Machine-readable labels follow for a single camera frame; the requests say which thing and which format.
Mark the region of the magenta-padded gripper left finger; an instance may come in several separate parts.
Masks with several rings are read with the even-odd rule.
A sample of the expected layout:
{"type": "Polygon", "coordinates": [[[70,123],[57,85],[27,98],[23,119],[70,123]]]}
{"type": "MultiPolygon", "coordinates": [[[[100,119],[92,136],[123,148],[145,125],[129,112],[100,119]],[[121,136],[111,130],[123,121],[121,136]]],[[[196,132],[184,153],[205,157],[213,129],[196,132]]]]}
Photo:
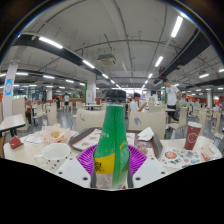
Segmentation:
{"type": "Polygon", "coordinates": [[[81,187],[95,188],[95,149],[96,145],[85,149],[76,157],[69,157],[56,171],[56,175],[81,187]]]}

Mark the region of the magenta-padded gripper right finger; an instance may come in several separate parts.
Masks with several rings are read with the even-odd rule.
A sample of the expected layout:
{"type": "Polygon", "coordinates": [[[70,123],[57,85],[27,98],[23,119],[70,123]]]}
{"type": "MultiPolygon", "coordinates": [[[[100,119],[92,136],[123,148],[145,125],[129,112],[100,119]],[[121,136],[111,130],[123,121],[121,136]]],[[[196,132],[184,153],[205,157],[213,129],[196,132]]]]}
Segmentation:
{"type": "Polygon", "coordinates": [[[128,187],[140,188],[168,175],[156,157],[147,157],[134,146],[128,146],[130,152],[128,187]]]}

